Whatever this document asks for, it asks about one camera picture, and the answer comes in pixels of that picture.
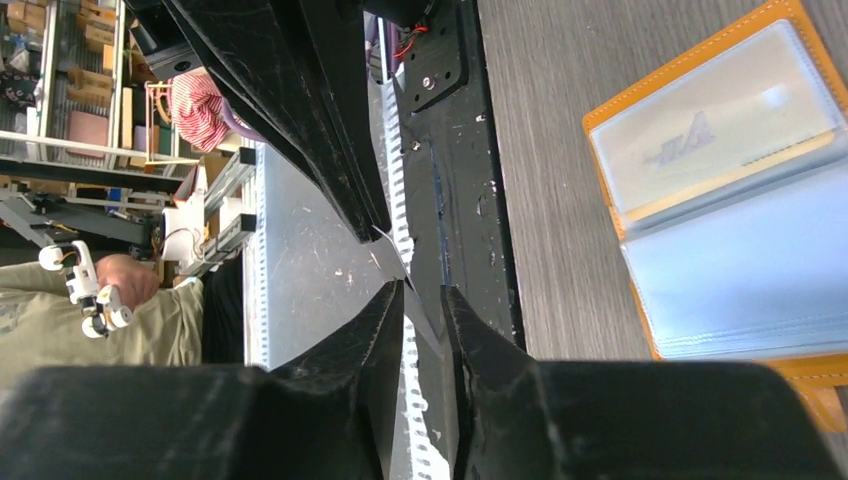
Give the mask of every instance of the cable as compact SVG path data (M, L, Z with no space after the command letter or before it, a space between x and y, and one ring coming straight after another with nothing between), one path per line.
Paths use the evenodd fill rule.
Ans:
M64 230L64 231L69 232L69 233L73 233L73 234L79 233L78 231L74 230L73 228L66 227L65 225L62 225L61 223L51 222L48 225L50 225L51 227L56 227L58 229Z
M165 242L167 242L168 239L171 238L172 235L174 235L175 233L179 233L179 232L188 232L188 233L191 234L192 252L194 253L194 256L196 256L199 259L202 259L203 258L203 252L200 250L201 242L198 241L197 232L195 232L194 230L192 230L191 228L188 228L188 227L178 228L178 229L174 230L173 232L165 235L165 238L162 239L162 243L159 246L162 247L162 249L164 250Z
M54 265L63 265L65 263L65 260L70 258L72 255L76 255L76 254L77 254L76 251L71 250L70 252L62 255L62 258L60 258Z
M403 47L403 49L401 51L395 53L394 57L395 58L403 58L403 56L406 54L406 52L408 52L409 49L412 48L412 46L415 44L415 38L418 35L420 35L422 33L427 33L429 31L430 31L430 29L428 27L423 26L423 25L420 25L420 26L413 28L412 32L409 33L409 36L406 39L406 41L407 41L406 46Z

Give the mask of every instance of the person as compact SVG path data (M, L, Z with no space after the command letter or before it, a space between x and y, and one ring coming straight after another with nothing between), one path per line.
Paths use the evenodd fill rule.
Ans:
M135 314L106 338L85 336L64 275L38 263L0 267L0 389L42 366L243 362L240 255L161 290L158 275L127 255L105 257L95 268L100 287L117 287Z

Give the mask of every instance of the white robotic hand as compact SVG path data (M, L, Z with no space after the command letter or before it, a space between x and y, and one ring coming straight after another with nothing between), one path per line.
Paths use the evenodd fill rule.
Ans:
M132 322L133 314L121 303L117 288L107 285L98 290L97 272L85 242L45 247L38 254L38 263L45 270L64 272L71 303L82 309L82 331L87 337L106 337Z

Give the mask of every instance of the white rack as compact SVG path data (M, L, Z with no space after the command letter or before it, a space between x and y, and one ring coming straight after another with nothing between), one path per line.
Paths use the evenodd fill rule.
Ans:
M25 148L15 145L11 152L0 152L0 158L19 162L41 162L61 164L71 168L84 170L107 170L122 173L119 159L126 157L145 157L145 152L119 148L121 146L121 121L123 108L123 87L127 69L127 9L124 2L118 1L115 10L115 31L112 58L112 96L109 108L84 105L67 98L66 86L68 79L58 73L60 62L78 66L83 70L95 73L105 73L102 54L87 50L85 34L75 25L76 14L80 11L79 0L48 0L45 7L45 31L41 61L42 99L38 106L37 128L29 130L35 134L21 134L11 131L9 127L14 119L2 118L0 139L13 142L26 142ZM109 119L107 144L88 145L67 140L67 128L70 112L79 110ZM0 116L14 116L11 111L0 111ZM183 145L179 136L172 129L171 155L154 155L159 161L185 161L195 157L191 155L188 146ZM67 149L87 150L104 154L103 158L83 157L69 154ZM143 174L137 171L126 171L127 174L156 177L179 177L184 175L186 168L173 165L162 166L153 174Z

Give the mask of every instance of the black metal plate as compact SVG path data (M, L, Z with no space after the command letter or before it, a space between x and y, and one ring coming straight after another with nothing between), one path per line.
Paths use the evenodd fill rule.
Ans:
M407 105L420 112L468 83L459 10L446 1L404 55Z
M439 314L441 286L456 286L488 325L524 348L476 4L445 0L443 8L457 12L462 24L463 46L453 53L467 58L467 81L423 110L411 90L399 96L407 219L415 241L411 278L429 315ZM426 45L421 42L419 49ZM407 85L421 85L421 74L408 70ZM445 452L446 438L435 433L446 431L450 413L442 401L442 363L424 342L418 342L418 354L428 433Z

